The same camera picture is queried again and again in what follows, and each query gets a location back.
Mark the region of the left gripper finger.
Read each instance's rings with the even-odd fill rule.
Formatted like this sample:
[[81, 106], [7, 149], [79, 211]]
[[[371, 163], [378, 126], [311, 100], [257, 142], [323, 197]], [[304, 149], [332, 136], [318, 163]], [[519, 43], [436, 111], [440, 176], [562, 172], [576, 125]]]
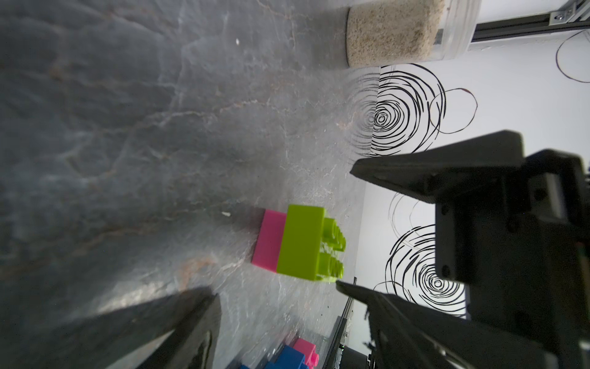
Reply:
[[221, 330], [219, 295], [201, 298], [195, 308], [152, 352], [141, 347], [110, 368], [212, 368]]

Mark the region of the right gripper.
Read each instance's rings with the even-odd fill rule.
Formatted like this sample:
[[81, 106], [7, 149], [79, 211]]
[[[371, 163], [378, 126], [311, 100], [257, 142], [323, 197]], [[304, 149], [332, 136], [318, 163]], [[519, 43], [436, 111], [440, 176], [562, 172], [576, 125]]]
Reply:
[[524, 157], [522, 135], [500, 131], [361, 158], [350, 174], [436, 204], [437, 273], [468, 290], [471, 321], [338, 281], [367, 306], [378, 368], [589, 366], [589, 188], [578, 156]]

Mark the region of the lime green lego brick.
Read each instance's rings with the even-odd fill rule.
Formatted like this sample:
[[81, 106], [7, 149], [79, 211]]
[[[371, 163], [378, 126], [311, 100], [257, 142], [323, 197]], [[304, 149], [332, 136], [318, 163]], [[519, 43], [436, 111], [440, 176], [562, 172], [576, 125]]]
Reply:
[[335, 282], [344, 276], [347, 240], [327, 210], [291, 204], [281, 241], [277, 273], [307, 281]]

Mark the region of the pink lego brick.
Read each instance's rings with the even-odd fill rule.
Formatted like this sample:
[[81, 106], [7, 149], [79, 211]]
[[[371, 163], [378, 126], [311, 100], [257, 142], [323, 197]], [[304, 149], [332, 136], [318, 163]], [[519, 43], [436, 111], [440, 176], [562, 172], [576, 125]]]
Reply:
[[298, 338], [293, 345], [293, 349], [304, 355], [304, 364], [309, 369], [315, 369], [318, 366], [319, 355], [316, 353], [317, 346], [315, 344], [303, 338]]
[[277, 272], [287, 214], [266, 210], [251, 263], [269, 272]]

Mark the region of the small blue square brick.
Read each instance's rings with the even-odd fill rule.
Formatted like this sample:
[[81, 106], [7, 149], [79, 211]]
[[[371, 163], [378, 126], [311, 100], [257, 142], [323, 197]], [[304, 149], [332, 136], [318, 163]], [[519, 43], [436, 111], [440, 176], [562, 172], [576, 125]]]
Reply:
[[290, 346], [284, 346], [275, 362], [269, 361], [265, 369], [308, 369], [305, 364], [306, 357], [303, 353]]

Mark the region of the clear jar with grains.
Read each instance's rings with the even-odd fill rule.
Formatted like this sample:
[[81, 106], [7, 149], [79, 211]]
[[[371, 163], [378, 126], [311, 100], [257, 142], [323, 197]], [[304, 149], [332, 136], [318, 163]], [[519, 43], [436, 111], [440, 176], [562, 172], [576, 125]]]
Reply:
[[351, 68], [455, 59], [474, 36], [476, 0], [369, 1], [347, 16], [346, 50]]

